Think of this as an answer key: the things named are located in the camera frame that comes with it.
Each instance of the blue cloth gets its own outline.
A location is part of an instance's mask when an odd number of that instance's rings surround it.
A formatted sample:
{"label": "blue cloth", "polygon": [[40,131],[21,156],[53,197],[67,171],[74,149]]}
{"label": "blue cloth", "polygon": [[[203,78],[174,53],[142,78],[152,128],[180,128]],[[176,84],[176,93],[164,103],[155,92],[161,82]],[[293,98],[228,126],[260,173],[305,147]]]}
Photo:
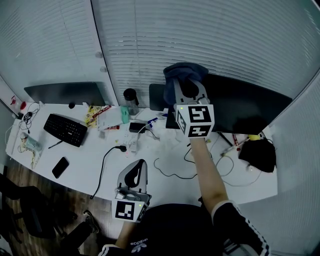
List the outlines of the blue cloth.
{"label": "blue cloth", "polygon": [[195,63],[178,62],[163,70],[165,77],[165,87],[163,98],[169,105],[176,103],[176,94],[174,86],[174,78],[179,79],[183,83],[186,79],[194,79],[202,82],[203,78],[208,74],[208,69]]}

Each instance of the black chair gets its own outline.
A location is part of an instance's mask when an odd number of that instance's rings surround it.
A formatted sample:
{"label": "black chair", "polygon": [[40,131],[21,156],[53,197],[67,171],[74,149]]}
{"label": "black chair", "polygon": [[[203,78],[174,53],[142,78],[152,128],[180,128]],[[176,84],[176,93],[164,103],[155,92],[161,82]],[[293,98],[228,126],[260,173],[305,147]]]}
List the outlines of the black chair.
{"label": "black chair", "polygon": [[56,232],[64,237],[67,234],[60,230],[58,223],[70,223],[77,218],[74,212],[61,209],[59,204],[54,202],[55,191],[51,198],[46,198],[37,187],[26,186],[20,187],[15,185],[11,180],[0,174],[0,192],[5,197],[12,200],[19,200],[21,212],[15,214],[7,205],[3,205],[2,222],[5,223],[7,231],[9,231],[15,239],[21,243],[18,238],[17,231],[23,231],[17,225],[17,220],[23,218],[25,227],[30,235],[43,238],[53,239]]}

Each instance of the desk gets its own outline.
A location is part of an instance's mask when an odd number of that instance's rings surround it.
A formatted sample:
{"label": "desk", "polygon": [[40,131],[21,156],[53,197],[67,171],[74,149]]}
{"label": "desk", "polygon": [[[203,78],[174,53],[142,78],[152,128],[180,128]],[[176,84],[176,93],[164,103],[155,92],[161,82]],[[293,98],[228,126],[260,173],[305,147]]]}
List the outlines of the desk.
{"label": "desk", "polygon": [[[89,128],[82,146],[75,147],[63,142],[48,149],[49,146],[59,141],[59,139],[43,129],[51,113],[83,121],[87,109],[81,105],[76,105],[74,109],[69,109],[67,105],[60,104],[46,104],[41,107],[30,128],[30,136],[43,146],[41,158],[33,171],[63,186],[92,195],[98,185],[104,154],[111,147],[122,144],[125,130],[129,127],[129,124],[121,125],[120,130],[107,131],[105,139],[99,138],[99,132],[96,128]],[[137,119],[151,120],[157,113],[156,111],[145,109]],[[18,152],[18,146],[21,141],[20,134],[23,132],[18,128],[19,122],[19,120],[14,122],[6,152],[17,162],[30,168],[31,152]],[[201,194],[197,176],[193,179],[179,179],[176,176],[166,177],[154,167],[155,159],[159,158],[155,165],[167,175],[176,173],[182,177],[192,177],[196,173],[195,165],[184,161],[184,155],[189,149],[187,147],[189,140],[183,137],[180,130],[165,129],[165,120],[159,120],[154,123],[153,129],[160,136],[160,141],[155,140],[148,131],[140,134],[139,150],[136,155],[123,153],[118,149],[114,149],[108,154],[105,159],[101,186],[96,196],[112,200],[115,196],[119,173],[135,160],[144,159],[148,166],[147,192],[152,195],[150,206],[169,203],[200,205],[198,198]],[[267,138],[271,139],[268,127],[263,132]],[[225,134],[225,136],[232,141],[231,134]],[[207,144],[209,149],[217,140],[217,137],[216,133],[211,133],[210,140],[212,142]],[[239,142],[245,138],[244,135],[238,135],[237,137]],[[223,139],[218,138],[211,150],[215,163],[220,158],[220,153],[228,147],[229,145]],[[232,185],[246,185],[254,181],[260,174],[260,171],[256,169],[247,171],[247,162],[238,159],[236,150],[230,152],[229,156],[234,161],[234,168],[228,176],[223,177],[226,182]],[[70,164],[60,178],[56,179],[52,174],[52,169],[62,157],[66,157]],[[190,153],[187,155],[187,159],[193,160]],[[225,157],[220,161],[217,168],[220,174],[224,175],[229,172],[231,166],[231,161]],[[273,173],[262,172],[259,179],[248,186],[234,187],[226,184],[226,190],[229,198],[238,204],[275,196],[278,193],[277,170],[275,169]]]}

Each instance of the black keyboard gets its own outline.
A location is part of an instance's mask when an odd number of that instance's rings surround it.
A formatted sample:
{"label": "black keyboard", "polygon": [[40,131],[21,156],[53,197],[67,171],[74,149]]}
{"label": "black keyboard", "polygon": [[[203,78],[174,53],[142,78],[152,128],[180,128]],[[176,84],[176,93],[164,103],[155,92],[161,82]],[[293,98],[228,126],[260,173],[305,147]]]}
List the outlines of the black keyboard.
{"label": "black keyboard", "polygon": [[43,127],[45,131],[59,140],[80,147],[88,128],[68,118],[50,114]]}

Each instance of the thermos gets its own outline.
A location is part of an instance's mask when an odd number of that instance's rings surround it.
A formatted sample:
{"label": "thermos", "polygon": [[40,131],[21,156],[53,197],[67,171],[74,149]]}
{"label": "thermos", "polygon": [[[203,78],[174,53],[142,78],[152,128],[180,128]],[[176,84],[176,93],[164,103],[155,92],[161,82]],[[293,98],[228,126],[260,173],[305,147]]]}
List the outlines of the thermos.
{"label": "thermos", "polygon": [[125,105],[128,107],[129,115],[135,116],[139,113],[139,101],[137,99],[137,93],[134,89],[126,89],[123,92],[123,96],[125,99]]}

